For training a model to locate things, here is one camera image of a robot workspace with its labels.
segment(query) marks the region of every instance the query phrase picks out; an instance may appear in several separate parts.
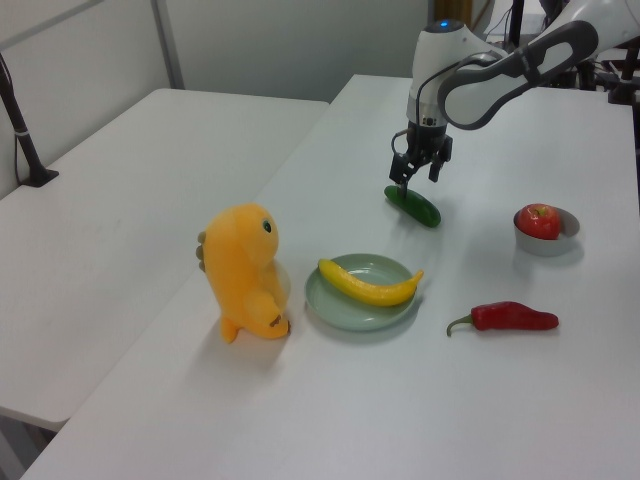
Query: bowl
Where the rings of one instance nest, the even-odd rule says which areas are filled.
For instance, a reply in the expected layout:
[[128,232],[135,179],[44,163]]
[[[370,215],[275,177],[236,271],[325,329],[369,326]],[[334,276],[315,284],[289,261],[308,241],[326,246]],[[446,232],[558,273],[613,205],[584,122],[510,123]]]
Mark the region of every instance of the bowl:
[[518,213],[513,216],[513,230],[516,235],[516,245],[525,252],[540,257],[557,257],[564,255],[578,247],[578,232],[580,222],[571,213],[557,208],[560,214],[560,235],[556,240],[542,240],[522,232],[516,226]]

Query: plate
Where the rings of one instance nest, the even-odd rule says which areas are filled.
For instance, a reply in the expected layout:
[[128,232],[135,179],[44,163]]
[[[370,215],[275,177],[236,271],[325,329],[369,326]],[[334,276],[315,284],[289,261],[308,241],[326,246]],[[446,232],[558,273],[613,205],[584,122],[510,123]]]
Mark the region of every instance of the plate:
[[[332,259],[360,280],[377,285],[390,285],[413,277],[404,265],[390,258],[369,253],[353,253]],[[351,297],[324,279],[317,268],[305,284],[309,307],[326,323],[343,330],[368,331],[384,328],[402,320],[415,300],[393,307],[367,305]]]

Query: yellow plush toy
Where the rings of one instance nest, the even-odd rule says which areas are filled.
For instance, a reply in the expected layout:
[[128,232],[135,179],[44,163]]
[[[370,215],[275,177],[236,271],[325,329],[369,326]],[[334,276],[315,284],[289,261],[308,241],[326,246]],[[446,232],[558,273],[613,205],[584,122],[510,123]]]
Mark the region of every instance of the yellow plush toy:
[[241,328],[263,338],[287,335],[287,294],[274,261],[278,229],[269,212],[256,203],[228,208],[198,235],[198,242],[200,268],[222,311],[222,338],[233,342]]

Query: apple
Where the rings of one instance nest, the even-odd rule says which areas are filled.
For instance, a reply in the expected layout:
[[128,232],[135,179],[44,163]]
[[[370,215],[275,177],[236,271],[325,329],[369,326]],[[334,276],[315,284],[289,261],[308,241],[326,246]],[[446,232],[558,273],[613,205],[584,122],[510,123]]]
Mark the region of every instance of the apple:
[[518,212],[516,227],[542,240],[556,240],[560,235],[560,214],[551,205],[533,203]]

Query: cucumber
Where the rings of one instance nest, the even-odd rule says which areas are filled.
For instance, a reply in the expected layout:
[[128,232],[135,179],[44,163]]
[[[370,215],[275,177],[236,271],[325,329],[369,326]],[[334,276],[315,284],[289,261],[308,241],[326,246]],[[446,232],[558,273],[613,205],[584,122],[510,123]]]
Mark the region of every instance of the cucumber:
[[396,207],[408,213],[423,225],[430,228],[440,225],[440,211],[419,193],[407,190],[407,198],[402,198],[400,187],[389,185],[384,189],[384,194]]

